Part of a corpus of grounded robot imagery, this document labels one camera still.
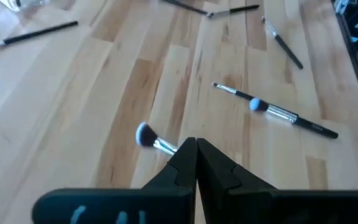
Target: brush bristles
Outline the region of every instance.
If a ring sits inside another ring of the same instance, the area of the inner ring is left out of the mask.
[[[158,135],[146,123],[142,122],[136,130],[136,143],[140,146],[153,147]]]

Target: wooden table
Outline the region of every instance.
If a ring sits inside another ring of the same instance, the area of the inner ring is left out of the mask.
[[[358,82],[330,1],[190,3],[261,7],[208,20],[158,0],[59,1],[23,14],[0,5],[0,39],[81,24],[0,50],[0,223],[30,223],[49,190],[142,187],[169,157],[136,146],[141,121],[173,144],[206,138],[279,189],[358,189]],[[212,82],[297,112],[339,139],[252,113]]]

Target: butcher block countertop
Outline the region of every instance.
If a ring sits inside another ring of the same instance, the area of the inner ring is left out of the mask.
[[[53,189],[142,187],[169,160],[136,145],[142,121],[178,146],[206,138],[278,189],[358,189],[358,82],[330,0],[187,1],[207,11],[260,4],[212,20],[158,0],[55,2],[19,14],[0,4],[0,40],[80,22],[0,49],[0,223],[30,223]],[[251,112],[212,82],[339,138]]]

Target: clear glass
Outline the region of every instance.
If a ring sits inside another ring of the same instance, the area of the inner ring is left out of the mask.
[[[49,0],[0,0],[6,7],[14,12],[19,12],[23,9],[32,6],[40,6],[49,2]]]

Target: fan brush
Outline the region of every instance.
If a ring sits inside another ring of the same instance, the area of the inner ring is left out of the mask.
[[[137,127],[135,138],[138,145],[160,149],[170,156],[173,156],[178,150],[176,146],[160,138],[146,122],[142,122]]]

